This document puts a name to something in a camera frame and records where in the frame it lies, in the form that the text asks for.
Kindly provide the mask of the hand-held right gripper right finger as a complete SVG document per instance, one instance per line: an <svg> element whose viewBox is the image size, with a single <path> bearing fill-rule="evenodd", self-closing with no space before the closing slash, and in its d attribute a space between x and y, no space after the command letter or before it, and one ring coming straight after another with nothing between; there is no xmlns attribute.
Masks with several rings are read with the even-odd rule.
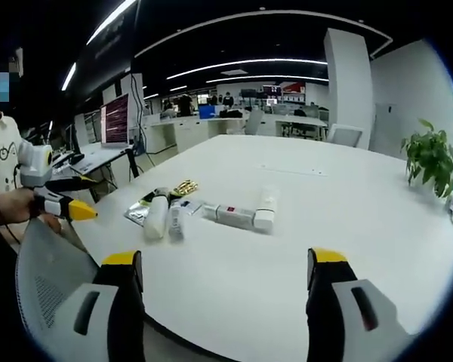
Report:
<svg viewBox="0 0 453 362"><path fill-rule="evenodd" d="M413 342L395 304L334 250L307 254L308 361L394 361Z"/></svg>

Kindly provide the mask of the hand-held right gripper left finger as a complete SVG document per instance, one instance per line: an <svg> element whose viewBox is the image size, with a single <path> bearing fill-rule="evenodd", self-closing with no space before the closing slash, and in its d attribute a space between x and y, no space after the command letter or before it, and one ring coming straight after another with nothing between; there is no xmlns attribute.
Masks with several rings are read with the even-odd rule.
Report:
<svg viewBox="0 0 453 362"><path fill-rule="evenodd" d="M51 329L54 361L145 361L143 271L139 250L102 261L58 308Z"/></svg>

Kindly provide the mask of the person's left hand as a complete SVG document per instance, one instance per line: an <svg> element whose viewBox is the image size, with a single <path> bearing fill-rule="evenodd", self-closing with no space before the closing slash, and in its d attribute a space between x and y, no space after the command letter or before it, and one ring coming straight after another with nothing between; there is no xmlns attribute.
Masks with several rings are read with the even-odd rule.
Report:
<svg viewBox="0 0 453 362"><path fill-rule="evenodd" d="M0 193L0 225L18 224L45 214L34 209L34 199L34 192L27 188Z"/></svg>

